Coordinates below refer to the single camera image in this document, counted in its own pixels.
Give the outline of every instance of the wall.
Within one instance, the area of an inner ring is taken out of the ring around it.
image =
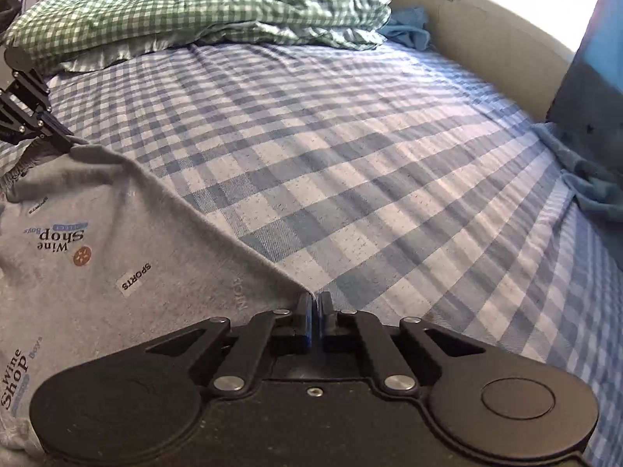
[[[488,0],[393,0],[392,5],[425,6],[442,54],[544,119],[571,60],[555,40]]]

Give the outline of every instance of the gray cloth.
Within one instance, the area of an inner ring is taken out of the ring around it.
[[[236,324],[291,307],[304,292],[135,162],[32,144],[0,179],[0,465],[26,461],[10,449],[40,453],[29,402],[48,377],[210,316]]]

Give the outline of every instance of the checkered bed sheet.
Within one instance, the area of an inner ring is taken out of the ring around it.
[[[192,45],[51,88],[78,136],[340,306],[421,316],[581,377],[601,412],[587,457],[623,466],[622,272],[490,85],[398,45]]]

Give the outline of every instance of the bed sheet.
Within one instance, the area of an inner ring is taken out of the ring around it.
[[[530,120],[395,44],[191,45],[51,81],[76,135],[138,160],[340,306],[421,316],[588,382],[623,466],[622,272]],[[0,172],[20,148],[2,149]]]

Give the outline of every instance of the green gingham pillowcase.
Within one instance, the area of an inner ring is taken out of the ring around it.
[[[5,42],[45,73],[92,71],[200,38],[371,49],[389,14],[389,0],[42,0]]]

